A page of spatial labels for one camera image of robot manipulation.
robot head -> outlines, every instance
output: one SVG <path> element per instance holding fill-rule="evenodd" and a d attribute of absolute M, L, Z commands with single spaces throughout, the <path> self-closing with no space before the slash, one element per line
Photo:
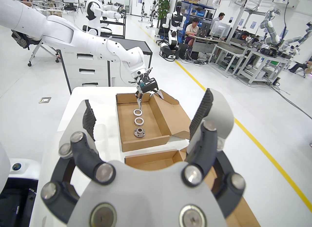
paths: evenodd
<path fill-rule="evenodd" d="M 176 3 L 176 12 L 177 12 L 178 14 L 180 14 L 180 12 L 181 12 L 181 7 L 182 7 L 182 3 L 181 3 L 180 1 L 178 1 L 178 2 Z"/>

white floor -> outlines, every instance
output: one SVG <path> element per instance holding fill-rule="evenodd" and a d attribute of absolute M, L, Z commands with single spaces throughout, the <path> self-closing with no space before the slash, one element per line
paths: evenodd
<path fill-rule="evenodd" d="M 77 26 L 85 22 L 79 13 Z M 147 29 L 139 17 L 128 16 L 126 38 L 146 41 L 153 51 L 151 76 L 158 86 L 178 99 L 192 118 L 204 91 L 175 62 L 166 62 L 159 46 L 151 39 L 155 31 Z M 111 27 L 121 34 L 119 26 Z M 18 46 L 11 31 L 0 27 L 0 131 L 9 157 L 41 161 L 43 146 L 55 134 L 69 91 L 61 63 L 39 50 L 28 67 L 31 51 Z M 275 158 L 312 202 L 311 119 L 265 88 L 251 88 L 233 78 L 225 78 L 208 65 L 183 64 L 204 87 L 213 88 L 227 98 L 234 116 Z M 282 72 L 283 93 L 312 115 L 312 77 Z M 51 97 L 39 104 L 42 97 Z M 244 194 L 261 226 L 311 226 L 312 214 L 300 197 L 254 142 L 235 125 L 225 152 L 234 169 L 243 175 Z"/>

shelving unit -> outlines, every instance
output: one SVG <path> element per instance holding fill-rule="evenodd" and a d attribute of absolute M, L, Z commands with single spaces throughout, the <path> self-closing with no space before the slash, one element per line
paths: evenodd
<path fill-rule="evenodd" d="M 182 1 L 181 3 L 182 3 L 181 13 L 183 16 L 186 16 L 186 21 L 184 23 L 183 30 L 179 31 L 177 34 L 177 40 L 179 43 L 183 42 L 186 24 L 188 23 L 190 17 L 197 17 L 197 18 L 199 18 L 199 20 L 205 20 L 205 21 L 211 20 L 209 18 L 205 18 L 202 16 L 193 15 L 192 11 L 196 10 L 197 7 L 207 9 L 207 10 L 211 11 L 211 13 L 213 14 L 212 18 L 214 18 L 215 12 L 216 12 L 215 8 L 204 5 L 204 4 L 199 4 L 199 3 L 195 4 L 195 3 L 192 3 L 189 1 Z"/>

backpack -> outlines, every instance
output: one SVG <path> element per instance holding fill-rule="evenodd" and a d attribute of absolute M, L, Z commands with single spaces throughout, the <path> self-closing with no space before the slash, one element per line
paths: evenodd
<path fill-rule="evenodd" d="M 19 46 L 21 46 L 24 49 L 29 47 L 29 42 L 28 40 L 25 40 L 24 35 L 22 33 L 19 33 L 15 30 L 11 30 L 11 31 L 12 31 L 11 36 L 18 43 Z"/>

shirt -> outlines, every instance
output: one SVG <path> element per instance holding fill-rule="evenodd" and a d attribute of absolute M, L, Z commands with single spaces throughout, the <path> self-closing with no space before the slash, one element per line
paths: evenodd
<path fill-rule="evenodd" d="M 193 28 L 193 27 L 192 27 L 192 24 L 189 24 L 189 25 L 186 27 L 186 29 L 185 29 L 185 33 L 186 33 L 187 31 L 190 31 L 190 32 L 192 32 L 192 33 L 196 33 L 196 34 L 197 34 L 198 29 L 199 29 L 198 25 L 195 26 L 195 28 Z"/>
<path fill-rule="evenodd" d="M 213 26 L 214 26 L 214 22 L 216 22 L 216 21 L 220 21 L 220 18 L 219 17 L 217 17 L 217 18 L 214 18 L 212 21 L 211 21 L 211 25 L 210 25 L 210 30 L 212 30 L 212 28 L 213 28 Z"/>

